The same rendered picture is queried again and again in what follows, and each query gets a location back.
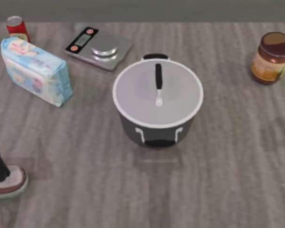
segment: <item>light blue package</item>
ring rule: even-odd
[[[2,40],[1,55],[15,84],[56,107],[72,96],[66,61],[17,37]]]

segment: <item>orange label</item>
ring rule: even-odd
[[[28,36],[26,34],[23,34],[23,33],[12,33],[12,34],[10,34],[10,37],[18,37],[20,39],[28,41]]]
[[[252,72],[260,79],[265,81],[276,81],[277,78],[283,76],[285,72],[285,63],[271,63],[264,60],[259,53],[253,59]]]

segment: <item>silver scale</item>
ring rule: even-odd
[[[132,45],[127,39],[86,27],[67,45],[65,53],[112,71],[125,58]]]

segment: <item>scale button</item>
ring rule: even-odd
[[[87,32],[87,34],[91,35],[91,34],[94,33],[94,30],[93,29],[88,29],[86,32]]]
[[[71,50],[72,50],[72,51],[77,51],[77,50],[78,50],[78,47],[77,47],[76,45],[74,45],[74,46],[71,47]]]
[[[116,39],[108,35],[95,37],[92,39],[91,46],[93,54],[99,57],[111,57],[118,49]]]

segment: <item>scale display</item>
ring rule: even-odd
[[[67,45],[65,53],[103,69],[114,70],[132,45],[127,39],[86,27]]]

